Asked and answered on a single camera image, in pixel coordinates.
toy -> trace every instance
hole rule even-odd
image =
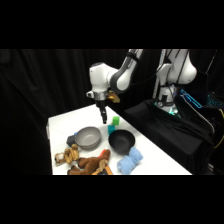
[[[73,161],[77,161],[79,159],[79,150],[78,146],[73,144],[71,149],[66,149],[65,153],[66,163],[71,164]]]
[[[108,134],[111,135],[114,131],[116,131],[116,128],[114,125],[108,126]]]
[[[143,156],[141,153],[135,147],[132,147],[129,156],[125,156],[120,160],[117,164],[117,168],[123,175],[130,175],[137,163],[142,159]]]
[[[95,173],[93,173],[92,175],[94,176],[100,176],[100,175],[113,175],[112,171],[110,170],[109,166],[106,166],[102,172],[100,172],[99,170],[96,171]]]
[[[107,164],[108,164],[108,160],[106,160],[106,159],[101,160],[99,163],[99,168],[96,171],[103,172],[103,170],[105,169]]]
[[[84,170],[79,170],[76,166],[72,166],[71,170],[68,170],[68,175],[92,175],[97,170],[97,168],[99,168],[100,162],[102,160],[109,161],[109,158],[109,149],[106,150],[101,157],[80,158],[78,166],[80,169]]]
[[[78,146],[73,144],[72,148],[65,149],[64,153],[59,153],[55,155],[56,166],[60,166],[64,163],[71,164],[73,161],[79,159],[79,150]]]
[[[64,153],[58,153],[55,155],[56,166],[60,166],[66,162]]]
[[[113,117],[113,125],[119,125],[120,117]]]

stuffed animal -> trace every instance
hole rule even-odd
[[[72,166],[71,170],[68,170],[68,175],[92,175],[97,168],[105,166],[110,158],[110,150],[104,151],[101,157],[92,157],[92,158],[80,158],[78,166]]]
[[[55,161],[57,164],[68,163],[71,164],[73,161],[79,159],[79,150],[77,145],[72,145],[72,148],[65,149],[64,153],[56,154]]]
[[[56,164],[63,164],[66,162],[64,153],[58,153],[55,155]]]
[[[79,159],[79,149],[77,145],[72,145],[71,149],[65,150],[65,160],[68,164],[71,164],[73,161],[77,161]]]
[[[97,171],[103,172],[103,170],[105,169],[107,164],[108,164],[108,160],[106,160],[106,159],[101,160],[100,163],[99,163],[99,168],[97,169]]]

metal bowl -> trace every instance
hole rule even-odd
[[[75,135],[75,141],[83,149],[91,149],[97,146],[101,140],[100,130],[96,127],[86,127]]]

black curtain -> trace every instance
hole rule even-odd
[[[15,174],[51,174],[51,155],[46,135],[48,118],[91,104],[89,67],[104,62],[120,68],[128,49],[0,49],[0,97],[2,151],[10,153]],[[202,71],[209,66],[215,49],[191,51],[193,64]],[[155,73],[161,49],[147,49],[133,83]],[[210,89],[223,93],[223,51],[210,69]],[[133,86],[120,95],[120,104],[110,104],[123,116],[153,94],[154,79]]]

blue cloth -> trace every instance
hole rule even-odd
[[[117,163],[117,168],[123,175],[130,175],[137,163],[142,159],[142,154],[135,147],[132,147],[129,156],[125,156]]]

